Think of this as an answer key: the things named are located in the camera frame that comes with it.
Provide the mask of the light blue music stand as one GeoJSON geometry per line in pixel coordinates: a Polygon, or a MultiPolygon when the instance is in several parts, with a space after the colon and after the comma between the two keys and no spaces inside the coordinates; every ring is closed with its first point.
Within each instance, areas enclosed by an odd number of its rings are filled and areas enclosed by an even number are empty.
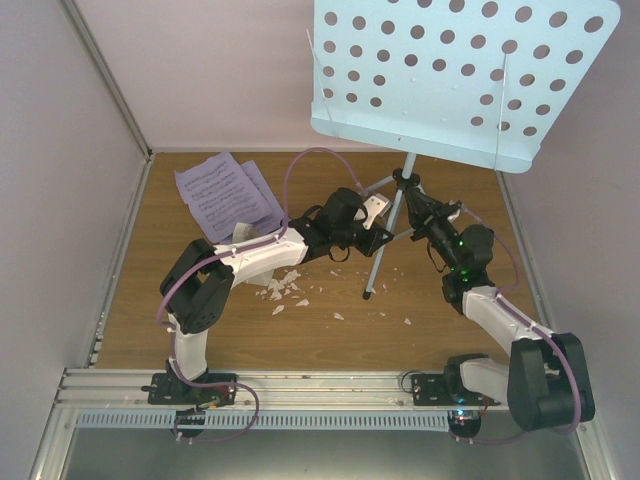
{"type": "Polygon", "coordinates": [[[311,126],[526,172],[620,16],[613,1],[318,1],[311,126]]]}

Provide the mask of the lilac sheet music paper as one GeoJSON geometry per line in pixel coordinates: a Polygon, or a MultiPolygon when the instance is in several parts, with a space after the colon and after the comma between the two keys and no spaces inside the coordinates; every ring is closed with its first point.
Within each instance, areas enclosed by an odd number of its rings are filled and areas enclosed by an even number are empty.
{"type": "Polygon", "coordinates": [[[183,202],[207,239],[221,243],[238,222],[253,224],[273,208],[229,152],[208,158],[184,172],[175,172],[183,202]]]}

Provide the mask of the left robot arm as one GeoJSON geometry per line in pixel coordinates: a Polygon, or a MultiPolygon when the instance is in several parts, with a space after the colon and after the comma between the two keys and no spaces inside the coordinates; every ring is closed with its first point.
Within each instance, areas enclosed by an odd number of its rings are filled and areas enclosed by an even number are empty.
{"type": "Polygon", "coordinates": [[[171,336],[171,351],[165,372],[152,378],[150,402],[204,403],[229,391],[237,378],[209,372],[206,343],[231,290],[263,273],[328,256],[333,248],[372,256],[393,238],[377,221],[390,205],[380,194],[362,198],[341,187],[282,230],[229,245],[191,242],[160,285],[157,320],[171,336]]]}

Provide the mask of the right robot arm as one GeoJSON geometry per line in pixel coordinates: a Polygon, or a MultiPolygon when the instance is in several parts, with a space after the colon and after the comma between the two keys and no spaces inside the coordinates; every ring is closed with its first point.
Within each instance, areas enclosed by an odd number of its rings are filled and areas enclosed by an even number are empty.
{"type": "Polygon", "coordinates": [[[464,405],[475,396],[508,407],[523,431],[553,428],[570,433],[592,420],[596,405],[581,341],[556,333],[509,302],[490,280],[487,267],[498,237],[481,221],[458,231],[454,217],[465,207],[444,203],[417,187],[405,191],[412,240],[425,240],[446,274],[445,300],[476,323],[508,354],[501,365],[485,354],[452,357],[443,370],[443,393],[464,405]]]}

